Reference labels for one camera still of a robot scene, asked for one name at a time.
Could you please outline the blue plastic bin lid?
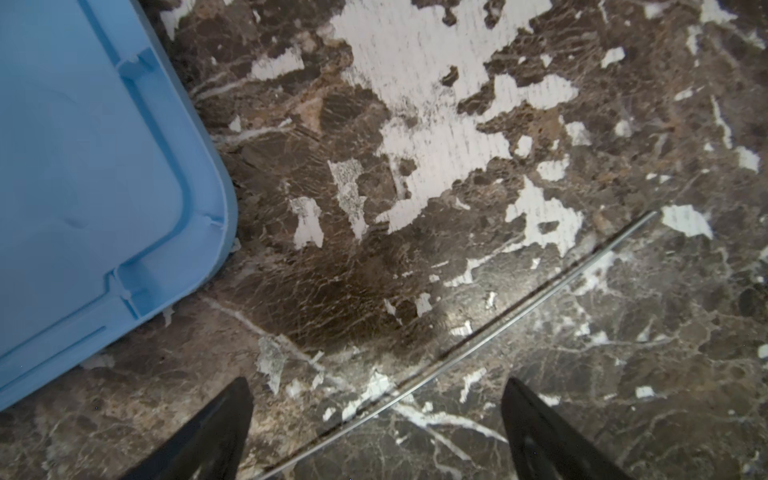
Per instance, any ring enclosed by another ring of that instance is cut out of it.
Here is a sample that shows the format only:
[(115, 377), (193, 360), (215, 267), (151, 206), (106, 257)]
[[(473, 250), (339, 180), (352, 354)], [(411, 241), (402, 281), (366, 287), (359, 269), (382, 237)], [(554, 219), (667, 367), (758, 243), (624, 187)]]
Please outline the blue plastic bin lid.
[(207, 282), (231, 178), (135, 1), (1, 5), (1, 404)]

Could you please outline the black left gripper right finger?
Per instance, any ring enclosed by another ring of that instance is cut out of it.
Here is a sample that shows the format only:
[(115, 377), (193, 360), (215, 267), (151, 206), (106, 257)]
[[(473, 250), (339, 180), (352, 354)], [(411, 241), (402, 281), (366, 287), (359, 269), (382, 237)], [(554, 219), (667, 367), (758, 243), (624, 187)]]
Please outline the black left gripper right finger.
[(520, 479), (630, 479), (515, 377), (506, 382), (501, 416)]

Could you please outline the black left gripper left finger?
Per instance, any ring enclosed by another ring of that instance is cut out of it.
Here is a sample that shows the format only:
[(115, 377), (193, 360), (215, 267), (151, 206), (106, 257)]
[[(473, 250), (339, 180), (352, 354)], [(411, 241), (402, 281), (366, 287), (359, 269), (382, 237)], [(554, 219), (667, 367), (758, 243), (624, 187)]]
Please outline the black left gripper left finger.
[(125, 479), (234, 479), (253, 412), (243, 377), (235, 378)]

